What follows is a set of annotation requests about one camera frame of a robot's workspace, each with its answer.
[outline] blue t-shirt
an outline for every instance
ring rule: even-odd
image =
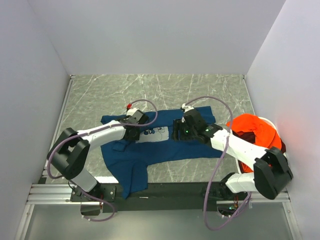
[[[196,108],[207,124],[216,122],[211,107]],[[145,113],[149,120],[155,112]],[[124,117],[103,116],[102,124]],[[175,119],[181,119],[180,109],[160,110],[157,120],[140,129],[139,141],[113,141],[101,146],[106,167],[123,187],[122,196],[127,198],[130,193],[145,190],[148,187],[147,167],[152,164],[196,158],[218,158],[221,151],[207,145],[192,141],[174,141],[171,139]]]

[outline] cable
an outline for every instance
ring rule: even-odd
[[[215,96],[200,96],[200,97],[196,97],[190,101],[188,101],[185,105],[189,105],[190,103],[196,101],[196,100],[199,100],[199,99],[214,99],[214,100],[217,100],[219,101],[220,103],[222,103],[229,111],[230,113],[230,125],[229,127],[227,128],[227,131],[229,132],[229,134],[231,133],[231,127],[232,127],[232,123],[234,121],[234,117],[233,117],[233,114],[232,114],[232,110],[230,109],[230,107],[224,102],[222,101],[221,99],[215,97]],[[204,196],[204,203],[203,203],[203,219],[204,219],[204,224],[205,226],[212,230],[212,231],[217,231],[217,230],[220,230],[222,229],[225,225],[227,225],[233,218],[235,218],[236,216],[238,216],[239,214],[241,214],[243,212],[243,210],[245,209],[245,207],[249,204],[249,201],[250,201],[250,198],[251,198],[251,193],[248,193],[248,195],[246,196],[246,198],[244,199],[244,201],[241,203],[241,205],[237,208],[237,210],[234,212],[234,214],[232,214],[232,216],[230,218],[228,218],[221,226],[219,227],[212,227],[212,226],[209,226],[209,223],[208,223],[208,215],[207,215],[207,205],[208,205],[208,198],[209,198],[209,192],[210,192],[210,188],[211,188],[211,184],[212,184],[212,181],[214,180],[214,177],[217,173],[217,170],[222,162],[222,159],[225,157],[226,153],[227,153],[227,149],[228,149],[228,146],[229,146],[229,136],[228,135],[226,137],[226,143],[225,143],[225,147],[224,147],[224,150],[220,156],[220,158],[218,159],[218,162],[212,172],[212,175],[210,177],[210,180],[208,182],[208,185],[207,185],[207,188],[206,188],[206,191],[205,191],[205,196]]]
[[[150,103],[150,104],[153,106],[153,108],[154,108],[155,116],[154,116],[154,119],[153,119],[151,122],[148,122],[148,123],[145,123],[145,124],[117,123],[117,124],[113,124],[113,125],[107,125],[107,126],[105,126],[105,127],[101,127],[101,128],[99,128],[99,129],[96,129],[96,130],[93,130],[93,131],[90,131],[90,132],[83,132],[83,133],[81,133],[81,134],[77,134],[77,135],[70,136],[70,137],[66,138],[65,140],[63,140],[62,142],[60,142],[60,143],[53,149],[52,153],[50,154],[50,156],[49,156],[49,158],[48,158],[48,163],[47,163],[47,168],[46,168],[46,171],[47,171],[47,173],[48,173],[48,176],[49,176],[51,179],[59,179],[59,178],[62,177],[62,175],[53,176],[53,175],[51,174],[51,162],[52,162],[52,160],[53,160],[53,158],[54,158],[55,153],[56,153],[65,143],[67,143],[67,142],[69,142],[69,141],[71,141],[71,140],[73,140],[73,139],[81,138],[81,137],[84,137],[84,136],[87,136],[87,135],[90,135],[90,134],[95,134],[95,133],[98,133],[98,132],[101,132],[101,131],[103,131],[103,130],[106,130],[106,129],[109,129],[109,128],[113,128],[113,127],[120,127],[120,126],[146,127],[146,126],[149,126],[149,125],[153,124],[153,123],[157,120],[157,118],[158,118],[158,110],[157,110],[156,105],[155,105],[152,101],[147,100],[147,99],[138,99],[138,100],[135,100],[135,101],[131,102],[130,104],[132,105],[132,104],[135,104],[135,103],[137,103],[137,102],[142,102],[142,101],[143,101],[143,102],[148,102],[148,103]],[[98,201],[98,202],[103,202],[103,203],[107,204],[109,207],[112,208],[112,214],[111,214],[110,216],[106,217],[106,218],[103,218],[103,219],[91,219],[91,218],[89,218],[89,217],[87,217],[87,216],[84,216],[85,219],[88,219],[89,221],[92,221],[92,222],[104,222],[104,221],[107,221],[107,220],[111,219],[111,218],[115,215],[116,209],[115,209],[115,207],[114,207],[111,203],[109,203],[109,202],[107,202],[107,201],[105,201],[105,200],[103,200],[103,199],[99,199],[99,198],[97,198],[97,197],[95,197],[95,196],[91,196],[90,194],[86,193],[86,192],[85,192],[81,187],[79,187],[79,186],[78,186],[78,188],[81,190],[82,194],[85,195],[85,196],[87,196],[88,198],[93,199],[93,200],[96,200],[96,201]]]

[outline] orange clothing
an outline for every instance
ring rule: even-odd
[[[235,119],[233,119],[232,131],[236,132],[238,135],[244,133],[253,132],[255,135],[255,145],[265,147],[270,149],[271,147],[277,147],[281,149],[282,143],[277,131],[270,126],[268,123],[249,113],[244,113]],[[253,172],[247,165],[242,163],[242,168],[244,172]]]

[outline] purple cable sleeve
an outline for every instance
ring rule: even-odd
[[[84,137],[84,136],[87,136],[87,135],[90,135],[90,134],[98,133],[98,132],[100,132],[100,131],[103,131],[103,130],[106,130],[106,129],[109,129],[109,128],[112,128],[112,127],[119,127],[119,126],[146,127],[146,126],[149,126],[149,125],[153,124],[153,123],[157,120],[157,118],[158,118],[158,110],[157,110],[156,105],[155,105],[152,101],[147,100],[147,99],[138,99],[138,100],[135,100],[135,101],[131,102],[131,104],[135,104],[135,103],[137,103],[137,102],[142,102],[142,101],[148,102],[148,103],[150,103],[150,104],[154,107],[155,116],[154,116],[154,119],[153,119],[151,122],[148,122],[148,123],[146,123],[146,124],[118,123],[118,124],[114,124],[114,125],[107,125],[107,126],[105,126],[105,127],[96,129],[96,130],[91,131],[91,132],[84,132],[84,133],[77,134],[77,135],[74,135],[74,136],[71,136],[71,137],[66,138],[65,140],[63,140],[62,142],[60,142],[60,143],[53,149],[52,153],[50,154],[50,156],[49,156],[49,158],[48,158],[48,164],[47,164],[47,168],[46,168],[46,171],[47,171],[47,173],[48,173],[48,176],[49,176],[51,179],[59,179],[59,178],[62,177],[62,175],[53,176],[53,175],[51,174],[51,162],[52,162],[52,160],[53,160],[53,158],[54,158],[55,153],[56,153],[65,143],[69,142],[69,141],[72,140],[72,139],[76,139],[76,138],[79,138],[79,137]],[[99,199],[99,198],[97,198],[97,197],[91,196],[90,194],[86,193],[86,192],[85,192],[83,189],[81,189],[80,187],[79,187],[79,189],[80,189],[81,192],[82,192],[85,196],[87,196],[88,198],[93,199],[93,200],[96,200],[96,201],[98,201],[98,202],[105,203],[105,204],[107,204],[108,206],[110,206],[110,207],[112,208],[112,214],[111,214],[110,216],[106,217],[106,218],[103,218],[103,219],[91,219],[91,218],[85,216],[85,217],[84,217],[85,219],[88,219],[88,220],[90,220],[90,221],[92,221],[92,222],[104,222],[104,221],[107,221],[107,220],[111,219],[111,218],[115,215],[116,209],[115,209],[115,207],[114,207],[111,203],[109,203],[109,202],[107,202],[107,201],[105,201],[105,200],[103,200],[103,199]]]
[[[214,97],[214,96],[200,96],[200,97],[196,97],[190,101],[188,101],[185,105],[189,105],[190,103],[196,101],[196,100],[199,100],[199,99],[215,99],[217,101],[219,101],[220,103],[222,103],[229,111],[230,113],[230,125],[229,127],[227,128],[227,131],[229,133],[231,133],[231,127],[232,127],[232,124],[233,124],[233,121],[234,121],[234,117],[233,117],[233,114],[232,114],[232,110],[230,109],[230,107],[224,102],[222,101],[221,99],[217,98],[217,97]],[[208,182],[208,185],[207,185],[207,188],[206,188],[206,191],[205,191],[205,196],[204,196],[204,203],[203,203],[203,219],[204,219],[204,224],[205,226],[212,230],[212,231],[217,231],[217,230],[220,230],[222,229],[225,225],[227,225],[233,218],[235,218],[236,216],[238,216],[239,214],[241,214],[243,212],[243,210],[245,209],[245,206],[249,203],[250,201],[250,198],[251,198],[251,193],[249,193],[246,198],[244,199],[244,201],[240,204],[240,206],[238,207],[238,209],[234,212],[234,214],[232,214],[232,216],[227,220],[225,221],[221,226],[218,226],[218,227],[212,227],[209,225],[208,223],[208,215],[207,215],[207,205],[208,205],[208,198],[209,198],[209,192],[210,192],[210,188],[211,188],[211,184],[212,184],[212,181],[217,173],[217,170],[222,162],[222,159],[225,157],[226,153],[227,153],[227,149],[228,149],[228,146],[229,146],[229,136],[226,137],[226,143],[225,143],[225,147],[224,147],[224,150],[212,172],[212,175],[210,177],[210,180]]]

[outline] purple cable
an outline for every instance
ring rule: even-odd
[[[146,124],[117,123],[117,124],[113,124],[113,125],[107,125],[107,126],[105,126],[105,127],[102,127],[102,128],[96,129],[96,130],[93,130],[93,131],[91,131],[91,132],[84,132],[84,133],[77,134],[77,135],[74,135],[74,136],[71,136],[71,137],[66,138],[65,140],[63,140],[62,142],[60,142],[60,143],[53,149],[52,153],[50,154],[50,156],[49,156],[49,158],[48,158],[48,163],[47,163],[47,168],[46,168],[46,171],[47,171],[47,173],[48,173],[48,176],[49,176],[50,178],[52,178],[52,179],[59,179],[59,178],[62,177],[62,175],[53,176],[53,175],[51,174],[51,162],[52,162],[52,160],[53,160],[53,158],[54,158],[55,153],[56,153],[65,143],[71,141],[72,139],[76,139],[76,138],[79,138],[79,137],[84,137],[84,136],[87,136],[87,135],[90,135],[90,134],[95,134],[95,133],[98,133],[98,132],[100,132],[100,131],[103,131],[103,130],[106,130],[106,129],[109,129],[109,128],[113,128],[113,127],[119,127],[119,126],[146,127],[146,126],[149,126],[149,125],[153,124],[153,123],[157,120],[157,118],[158,118],[158,110],[157,110],[156,105],[155,105],[152,101],[147,100],[147,99],[138,99],[138,100],[135,100],[135,101],[131,102],[130,104],[135,104],[135,103],[137,103],[137,102],[142,102],[142,101],[148,102],[148,103],[150,103],[150,104],[154,107],[155,116],[154,116],[154,119],[153,119],[151,122],[148,122],[148,123],[146,123]],[[98,202],[103,202],[103,203],[107,204],[108,206],[110,206],[110,207],[112,208],[112,214],[111,214],[109,217],[107,217],[107,218],[103,218],[103,219],[91,219],[91,218],[89,218],[89,217],[87,217],[87,216],[84,216],[85,219],[88,219],[88,220],[90,220],[90,221],[92,221],[92,222],[104,222],[104,221],[106,221],[106,220],[111,219],[111,218],[115,215],[116,209],[115,209],[115,207],[114,207],[111,203],[109,203],[109,202],[107,202],[107,201],[105,201],[105,200],[103,200],[103,199],[99,199],[99,198],[97,198],[97,197],[91,196],[90,194],[86,193],[86,192],[85,192],[83,189],[81,189],[80,187],[79,187],[79,189],[80,189],[81,192],[82,192],[85,196],[87,196],[88,198],[91,198],[91,199],[96,200],[96,201],[98,201]]]
[[[217,101],[219,101],[220,103],[222,103],[223,105],[225,105],[225,107],[228,109],[229,113],[230,113],[230,125],[229,127],[227,128],[227,131],[229,133],[231,133],[231,127],[232,127],[232,123],[234,121],[234,117],[233,117],[233,114],[232,114],[232,110],[230,109],[230,107],[224,102],[222,101],[221,99],[217,98],[217,97],[214,97],[214,96],[200,96],[200,97],[196,97],[190,101],[188,101],[185,105],[189,105],[190,103],[196,101],[196,100],[199,100],[199,99],[215,99]],[[243,210],[248,203],[250,201],[250,198],[251,198],[251,193],[248,193],[248,195],[246,196],[246,198],[244,199],[244,201],[240,204],[240,206],[237,208],[237,210],[234,212],[234,214],[232,214],[232,216],[230,218],[228,218],[227,221],[225,221],[221,226],[219,227],[211,227],[209,226],[209,223],[208,223],[208,216],[207,216],[207,205],[208,205],[208,198],[209,198],[209,192],[210,192],[210,188],[211,188],[211,184],[212,184],[212,181],[214,180],[214,177],[217,173],[217,170],[221,164],[221,161],[222,159],[225,157],[226,153],[227,153],[227,149],[228,149],[228,146],[229,146],[229,135],[226,137],[226,143],[225,143],[225,147],[224,147],[224,150],[220,156],[220,158],[218,159],[218,162],[212,172],[212,175],[211,175],[211,178],[208,182],[208,185],[207,185],[207,188],[206,188],[206,191],[205,191],[205,196],[204,196],[204,203],[203,203],[203,219],[204,219],[204,224],[205,226],[212,230],[212,231],[217,231],[217,230],[220,230],[222,229],[225,225],[227,225],[233,218],[235,218],[236,216],[238,216],[239,214],[241,214],[243,212]]]

